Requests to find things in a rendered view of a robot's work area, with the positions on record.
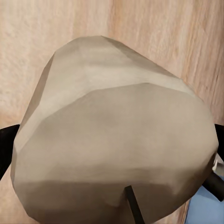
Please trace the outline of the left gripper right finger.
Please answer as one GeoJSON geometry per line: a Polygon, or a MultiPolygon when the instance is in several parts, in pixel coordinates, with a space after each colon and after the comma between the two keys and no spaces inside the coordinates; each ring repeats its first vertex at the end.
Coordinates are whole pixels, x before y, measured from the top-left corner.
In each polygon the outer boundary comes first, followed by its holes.
{"type": "Polygon", "coordinates": [[[217,138],[219,142],[219,148],[217,153],[220,155],[221,159],[224,162],[224,125],[215,124],[217,138]]]}

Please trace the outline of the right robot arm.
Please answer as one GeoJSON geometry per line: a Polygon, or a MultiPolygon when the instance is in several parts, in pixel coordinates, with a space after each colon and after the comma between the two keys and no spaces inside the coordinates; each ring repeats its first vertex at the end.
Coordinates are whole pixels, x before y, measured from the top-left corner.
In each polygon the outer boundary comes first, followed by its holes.
{"type": "Polygon", "coordinates": [[[224,200],[224,179],[218,176],[215,171],[217,160],[214,161],[212,171],[202,184],[210,193],[212,193],[219,201],[224,200]]]}

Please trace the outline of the pillar candle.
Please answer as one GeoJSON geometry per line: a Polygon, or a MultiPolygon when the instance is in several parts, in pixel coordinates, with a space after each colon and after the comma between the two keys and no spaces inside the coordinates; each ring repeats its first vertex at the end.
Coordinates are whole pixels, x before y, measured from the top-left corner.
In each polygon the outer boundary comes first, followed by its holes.
{"type": "Polygon", "coordinates": [[[114,39],[75,38],[45,66],[10,177],[40,224],[153,224],[192,198],[219,148],[208,104],[114,39]]]}

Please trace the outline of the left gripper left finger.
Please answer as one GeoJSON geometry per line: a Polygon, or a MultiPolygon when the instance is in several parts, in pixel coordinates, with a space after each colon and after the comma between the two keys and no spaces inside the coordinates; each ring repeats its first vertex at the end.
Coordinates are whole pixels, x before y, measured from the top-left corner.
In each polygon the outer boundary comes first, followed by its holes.
{"type": "Polygon", "coordinates": [[[0,180],[12,163],[13,145],[20,124],[0,129],[0,180]]]}

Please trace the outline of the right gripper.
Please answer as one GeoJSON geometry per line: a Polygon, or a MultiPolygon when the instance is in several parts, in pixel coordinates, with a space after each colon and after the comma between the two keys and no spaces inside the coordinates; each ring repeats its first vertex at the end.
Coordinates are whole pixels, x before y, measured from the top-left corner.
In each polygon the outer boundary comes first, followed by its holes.
{"type": "Polygon", "coordinates": [[[222,177],[218,176],[215,172],[212,171],[202,185],[209,192],[211,192],[210,190],[212,189],[212,187],[221,179],[222,177]]]}

